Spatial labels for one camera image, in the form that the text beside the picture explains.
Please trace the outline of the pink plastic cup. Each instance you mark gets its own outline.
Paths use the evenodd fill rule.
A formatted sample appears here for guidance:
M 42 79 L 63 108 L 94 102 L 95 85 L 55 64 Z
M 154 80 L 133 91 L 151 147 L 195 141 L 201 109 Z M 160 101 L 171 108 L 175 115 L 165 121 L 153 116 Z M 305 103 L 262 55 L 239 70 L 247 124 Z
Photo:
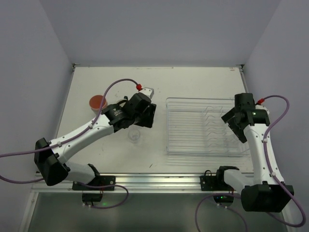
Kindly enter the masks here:
M 100 112 L 100 106 L 102 101 L 102 109 L 105 109 L 108 106 L 108 102 L 102 95 L 95 95 L 89 100 L 89 106 L 95 114 L 98 114 L 98 112 Z

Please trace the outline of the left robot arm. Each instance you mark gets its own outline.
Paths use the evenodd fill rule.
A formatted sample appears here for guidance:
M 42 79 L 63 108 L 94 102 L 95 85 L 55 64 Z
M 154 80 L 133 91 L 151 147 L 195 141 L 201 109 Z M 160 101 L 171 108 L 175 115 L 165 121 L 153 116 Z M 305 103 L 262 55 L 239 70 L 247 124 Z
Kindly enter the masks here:
M 73 163 L 70 158 L 98 139 L 131 125 L 151 128 L 156 110 L 156 104 L 152 103 L 153 95 L 153 89 L 144 88 L 129 100 L 108 105 L 98 118 L 62 137 L 49 142 L 45 138 L 39 139 L 35 144 L 34 162 L 45 183 L 48 186 L 64 180 L 98 183 L 99 172 L 94 165 Z

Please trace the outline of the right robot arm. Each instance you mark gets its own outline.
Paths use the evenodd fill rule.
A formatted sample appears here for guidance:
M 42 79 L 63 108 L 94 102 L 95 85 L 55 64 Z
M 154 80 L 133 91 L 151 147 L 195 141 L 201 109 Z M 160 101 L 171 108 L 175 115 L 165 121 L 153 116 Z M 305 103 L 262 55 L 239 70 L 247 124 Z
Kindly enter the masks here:
M 261 103 L 255 102 L 251 93 L 236 94 L 234 107 L 222 116 L 236 137 L 249 146 L 253 179 L 247 178 L 237 167 L 221 166 L 216 180 L 240 194 L 245 211 L 278 213 L 291 200 L 294 189 L 285 184 L 278 169 L 269 135 L 268 110 Z

